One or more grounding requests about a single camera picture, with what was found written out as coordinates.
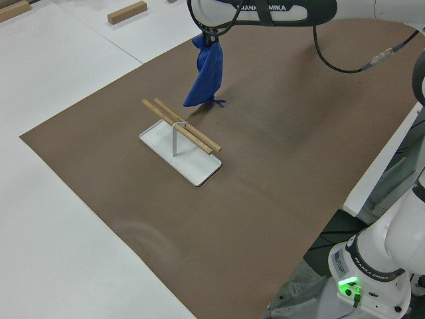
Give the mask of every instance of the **wooden rod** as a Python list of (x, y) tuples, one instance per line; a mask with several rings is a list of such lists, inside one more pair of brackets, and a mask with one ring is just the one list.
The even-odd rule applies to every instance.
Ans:
[[(146, 106), (147, 108), (149, 108), (153, 113), (155, 113), (161, 119), (163, 119), (164, 121), (166, 121), (169, 125), (171, 125), (171, 126), (174, 125), (175, 121), (173, 121), (168, 116), (166, 116), (164, 113), (162, 113), (160, 110), (158, 110), (158, 108), (156, 108), (154, 105), (152, 105), (151, 102), (149, 102), (146, 99), (143, 99), (141, 101), (141, 103), (144, 106)], [(211, 154), (211, 152), (213, 151), (213, 149), (211, 149), (209, 146), (207, 146), (202, 141), (200, 141), (200, 139), (198, 139), (196, 136), (194, 136), (190, 132), (186, 131), (186, 129), (184, 129), (180, 125), (175, 125), (174, 128), (178, 132), (180, 132), (182, 135), (184, 135), (186, 138), (188, 138), (190, 141), (192, 141), (192, 143), (194, 143), (196, 146), (198, 146), (200, 149), (202, 149), (202, 151), (204, 151), (208, 155)]]
[[(170, 108), (168, 108), (164, 102), (162, 102), (160, 99), (156, 98), (155, 100), (153, 100), (156, 104), (158, 104), (164, 111), (166, 111), (166, 113), (168, 113), (169, 115), (171, 115), (174, 119), (176, 119), (176, 121), (179, 122), (186, 122), (186, 120), (184, 118), (182, 118), (181, 116), (179, 116), (177, 113), (175, 113), (173, 110), (171, 110)], [(212, 139), (210, 139), (208, 136), (206, 136), (205, 134), (203, 134), (200, 130), (196, 129), (196, 127), (194, 127), (192, 124), (187, 123), (186, 124), (186, 129), (192, 133), (193, 135), (195, 135), (198, 139), (200, 139), (201, 141), (203, 141), (205, 144), (207, 144), (208, 146), (210, 146), (214, 151), (219, 152), (221, 150), (221, 146), (219, 146), (216, 142), (214, 142)]]

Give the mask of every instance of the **brown paper sheet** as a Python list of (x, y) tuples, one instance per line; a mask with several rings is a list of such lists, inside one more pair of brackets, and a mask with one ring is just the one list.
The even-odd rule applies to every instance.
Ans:
[[(329, 60), (356, 68), (412, 29), (318, 31)], [(180, 106), (197, 75), (186, 42), (22, 139), (195, 316), (257, 319), (416, 102), (424, 40), (356, 75), (319, 61), (310, 28), (235, 27), (221, 43), (224, 108)], [(140, 101), (155, 97), (222, 145), (202, 186), (139, 140), (157, 121)]]

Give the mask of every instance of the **green indicator light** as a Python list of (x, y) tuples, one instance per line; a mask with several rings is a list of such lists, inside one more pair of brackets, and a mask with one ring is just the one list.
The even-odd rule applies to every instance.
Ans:
[(341, 287), (341, 286), (344, 286), (345, 284), (350, 284), (352, 282), (358, 282), (358, 281), (359, 281), (358, 277), (350, 277), (350, 278), (339, 281), (338, 285)]

